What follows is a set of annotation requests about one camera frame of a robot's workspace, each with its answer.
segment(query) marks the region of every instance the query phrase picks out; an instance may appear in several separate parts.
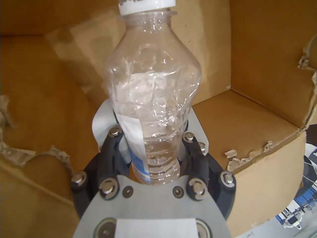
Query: cardboard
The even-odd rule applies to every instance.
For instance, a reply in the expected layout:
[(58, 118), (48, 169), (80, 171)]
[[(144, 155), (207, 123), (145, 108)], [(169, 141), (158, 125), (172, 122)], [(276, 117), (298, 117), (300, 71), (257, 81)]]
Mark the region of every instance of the cardboard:
[[(233, 171), (233, 236), (279, 213), (300, 185), (304, 129), (317, 99), (314, 71), (298, 61), (316, 33), (314, 1), (177, 1), (173, 30), (203, 70), (193, 108), (209, 152), (223, 168), (229, 150), (248, 159)], [(107, 98), (102, 65), (124, 33), (116, 3), (1, 0), (1, 35), (41, 34), (1, 37), (1, 94), (17, 125), (4, 131), (7, 144), (38, 153), (53, 144), (75, 171), (98, 152), (91, 121)], [(285, 174), (282, 164), (292, 170)], [(0, 159), (0, 178), (1, 234), (71, 237), (78, 218), (62, 163), (43, 155), (16, 168)]]
[[(15, 124), (4, 130), (4, 142), (38, 154), (53, 144), (70, 155), (73, 170), (84, 168), (98, 152), (91, 131), (96, 108), (44, 37), (2, 37), (0, 50), (1, 94), (9, 96), (8, 111)], [(62, 163), (49, 161), (36, 157), (23, 172), (70, 199), (69, 172)]]
[(232, 89), (298, 128), (314, 97), (313, 73), (297, 66), (316, 34), (315, 1), (230, 0)]

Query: clear plastic bottle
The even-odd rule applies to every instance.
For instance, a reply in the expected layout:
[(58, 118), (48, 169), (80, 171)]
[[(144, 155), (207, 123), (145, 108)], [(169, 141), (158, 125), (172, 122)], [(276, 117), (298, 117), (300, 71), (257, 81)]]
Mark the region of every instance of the clear plastic bottle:
[(177, 152), (201, 79), (199, 62), (171, 29), (175, 14), (165, 8), (122, 16), (126, 32), (105, 66), (133, 171), (151, 185), (179, 176)]

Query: bottle cap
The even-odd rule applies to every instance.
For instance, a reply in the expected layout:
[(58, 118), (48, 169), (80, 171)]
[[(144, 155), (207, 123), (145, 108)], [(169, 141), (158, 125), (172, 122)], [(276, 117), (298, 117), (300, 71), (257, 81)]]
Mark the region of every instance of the bottle cap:
[(175, 5), (176, 0), (127, 0), (122, 5), (119, 4), (119, 10), (121, 15), (127, 15), (155, 9), (170, 8)]

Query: metal bolt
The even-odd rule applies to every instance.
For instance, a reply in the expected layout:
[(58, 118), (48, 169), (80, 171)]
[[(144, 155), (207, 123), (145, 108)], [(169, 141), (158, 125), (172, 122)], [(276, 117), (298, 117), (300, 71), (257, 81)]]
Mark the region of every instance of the metal bolt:
[(112, 127), (110, 129), (110, 133), (113, 135), (113, 136), (117, 136), (119, 134), (119, 129), (117, 127)]
[(105, 182), (103, 185), (102, 185), (102, 191), (104, 194), (110, 194), (112, 191), (113, 191), (113, 184), (112, 182), (108, 181), (108, 182)]
[(204, 187), (200, 182), (195, 182), (193, 185), (193, 190), (195, 194), (202, 194), (204, 192)]
[(206, 184), (199, 178), (192, 178), (188, 182), (189, 186), (192, 186), (192, 190), (195, 193), (195, 200), (203, 200), (208, 193)]
[(181, 188), (180, 186), (175, 186), (173, 188), (173, 195), (175, 196), (175, 198), (179, 199), (182, 198), (184, 196), (184, 190), (183, 188)]
[(132, 196), (132, 194), (133, 194), (132, 186), (126, 186), (123, 188), (123, 190), (122, 190), (123, 197), (130, 198)]
[(227, 187), (234, 187), (235, 184), (233, 182), (233, 176), (232, 176), (232, 173), (231, 172), (228, 172), (228, 171), (223, 171), (221, 174), (220, 174), (220, 180), (221, 182), (227, 186)]
[(118, 125), (115, 125), (109, 130), (108, 136), (111, 137), (111, 138), (114, 138), (119, 133), (122, 133), (121, 127), (118, 126)]
[(225, 181), (227, 184), (230, 184), (230, 183), (233, 183), (233, 178), (232, 178), (231, 175), (225, 174), (225, 175), (224, 175), (224, 181)]
[(206, 150), (206, 144), (202, 143), (202, 142), (198, 142), (199, 147), (201, 149), (201, 152), (204, 153)]
[(196, 219), (197, 231), (199, 238), (211, 238), (211, 233), (207, 224), (199, 219)]
[(94, 231), (94, 238), (114, 238), (116, 231), (116, 220), (107, 218), (102, 220)]
[(195, 135), (191, 132), (186, 132), (183, 134), (183, 139), (187, 142), (187, 143), (192, 143), (193, 139), (194, 139)]
[(76, 172), (71, 181), (76, 183), (78, 186), (81, 186), (87, 179), (87, 174), (84, 171), (78, 171)]
[(118, 182), (114, 178), (107, 178), (103, 180), (99, 186), (99, 189), (102, 191), (103, 194), (105, 194), (104, 198), (106, 200), (109, 200), (117, 195), (118, 188)]

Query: white sticker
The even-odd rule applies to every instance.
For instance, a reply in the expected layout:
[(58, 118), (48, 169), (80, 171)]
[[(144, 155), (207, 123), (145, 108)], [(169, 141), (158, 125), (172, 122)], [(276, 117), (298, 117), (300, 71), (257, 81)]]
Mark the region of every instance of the white sticker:
[(131, 150), (133, 165), (143, 174), (146, 181), (150, 181), (140, 120), (117, 113), (116, 116)]
[(115, 238), (198, 238), (196, 220), (118, 219)]

